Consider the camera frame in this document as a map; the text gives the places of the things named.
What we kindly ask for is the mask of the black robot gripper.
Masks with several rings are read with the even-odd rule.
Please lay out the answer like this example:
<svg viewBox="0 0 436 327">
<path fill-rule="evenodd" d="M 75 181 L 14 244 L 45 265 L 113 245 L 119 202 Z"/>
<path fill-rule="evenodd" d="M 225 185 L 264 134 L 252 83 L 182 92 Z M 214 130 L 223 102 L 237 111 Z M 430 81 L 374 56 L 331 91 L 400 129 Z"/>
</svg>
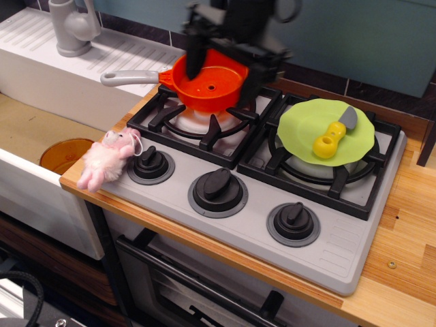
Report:
<svg viewBox="0 0 436 327">
<path fill-rule="evenodd" d="M 278 66 L 291 52 L 268 32 L 271 19 L 285 24 L 293 14 L 282 18 L 276 1 L 212 1 L 210 5 L 191 3 L 189 20 L 183 32 L 187 36 L 186 74 L 193 80 L 203 67 L 206 52 L 214 48 L 224 55 L 248 65 L 236 107 L 246 106 L 259 90 L 275 82 Z M 244 46 L 257 49 L 261 63 L 250 64 Z"/>
</svg>

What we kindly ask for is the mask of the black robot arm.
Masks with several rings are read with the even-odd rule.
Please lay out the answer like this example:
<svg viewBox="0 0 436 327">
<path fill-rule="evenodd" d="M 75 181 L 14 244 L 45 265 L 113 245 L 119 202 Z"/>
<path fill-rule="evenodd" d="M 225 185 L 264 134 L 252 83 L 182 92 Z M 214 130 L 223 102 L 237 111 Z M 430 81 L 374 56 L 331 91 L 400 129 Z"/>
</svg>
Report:
<svg viewBox="0 0 436 327">
<path fill-rule="evenodd" d="M 239 106 L 255 98 L 265 85 L 277 81 L 282 63 L 292 56 L 279 40 L 268 33 L 270 19 L 281 24 L 294 20 L 302 9 L 295 1 L 285 18 L 278 14 L 275 1 L 212 1 L 212 5 L 192 3 L 184 25 L 187 36 L 186 73 L 196 78 L 213 48 L 248 67 L 240 91 Z"/>
</svg>

